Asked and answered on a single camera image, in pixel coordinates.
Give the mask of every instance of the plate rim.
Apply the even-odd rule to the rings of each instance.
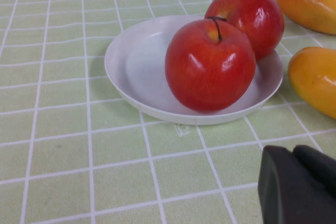
[[[146,108],[146,110],[149,110],[149,111],[153,111],[155,112],[155,114],[159,113],[159,114],[165,114],[165,115],[169,115],[169,116],[173,116],[173,117],[178,117],[180,119],[218,119],[218,118],[222,118],[222,117],[227,117],[227,116],[233,116],[233,115],[238,115],[238,114],[244,114],[245,112],[248,112],[250,110],[253,110],[253,109],[256,109],[260,106],[262,106],[267,100],[269,100],[280,88],[282,82],[283,82],[283,75],[284,75],[284,70],[283,68],[281,68],[281,72],[282,72],[282,75],[281,75],[281,78],[279,79],[278,81],[278,84],[277,86],[274,88],[274,90],[266,97],[264,98],[262,101],[254,104],[253,106],[250,106],[248,108],[245,108],[243,110],[239,110],[239,111],[235,111],[235,112],[230,112],[230,113],[226,113],[226,114],[203,114],[203,115],[186,115],[186,114],[178,114],[178,113],[173,113],[173,112],[169,112],[169,111],[164,111],[164,110],[160,110],[160,109],[157,109],[157,108],[154,108],[154,107],[151,107],[147,104],[144,104],[132,97],[130,97],[128,94],[126,94],[122,89],[120,89],[116,84],[115,82],[113,81],[113,79],[111,78],[110,74],[109,74],[109,71],[108,71],[108,68],[107,68],[107,60],[108,60],[108,52],[111,50],[111,48],[114,46],[115,43],[118,42],[118,38],[120,38],[126,31],[129,31],[129,30],[133,30],[135,29],[136,27],[139,27],[139,26],[143,26],[145,25],[146,23],[152,23],[152,22],[155,22],[156,20],[160,20],[160,19],[169,19],[169,18],[179,18],[179,17],[190,17],[190,18],[203,18],[203,16],[201,15],[167,15],[167,16],[161,16],[161,17],[155,17],[155,18],[150,18],[150,19],[147,19],[147,20],[144,20],[142,22],[139,22],[133,26],[130,26],[128,27],[127,29],[125,29],[123,32],[119,33],[114,39],[113,41],[108,45],[106,51],[105,51],[105,55],[104,55],[104,69],[105,69],[105,72],[110,80],[110,82],[112,83],[112,85],[117,89],[117,91],[120,93],[120,95],[128,102],[130,103],[132,106],[134,106],[134,104],[132,104],[130,101],[132,101],[133,103],[135,103],[137,106],[134,106],[136,107],[138,110],[140,111],[143,111],[142,108]],[[276,50],[274,49],[273,53],[276,53],[277,55],[277,58],[280,59],[280,56],[279,54],[276,52]]]

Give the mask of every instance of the table surface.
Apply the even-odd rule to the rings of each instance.
[[[305,46],[335,38],[286,19],[279,91],[216,126],[162,122],[128,105],[104,70],[115,36],[211,0],[0,0],[0,219],[16,223],[262,223],[261,150],[306,144],[336,157],[336,121],[287,77]]]

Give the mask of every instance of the yellow mango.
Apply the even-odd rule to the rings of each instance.
[[[288,77],[303,100],[336,119],[336,50],[302,48],[288,63]]]
[[[320,33],[336,35],[335,0],[276,0],[293,22]]]

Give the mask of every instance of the white bowl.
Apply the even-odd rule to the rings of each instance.
[[[178,29],[202,18],[183,15],[150,19],[126,29],[112,41],[105,55],[105,70],[127,102],[164,121],[210,125],[236,120],[255,111],[278,90],[283,69],[281,59],[274,51],[257,62],[252,83],[230,107],[203,114],[180,104],[165,78],[165,53]]]

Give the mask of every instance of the red apple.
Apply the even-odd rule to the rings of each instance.
[[[180,28],[165,58],[165,75],[173,95],[200,112],[214,112],[236,102],[250,85],[255,69],[247,36],[215,17]]]
[[[269,55],[279,44],[285,29],[282,11],[276,0],[213,0],[205,13],[226,18],[246,33],[256,60]]]

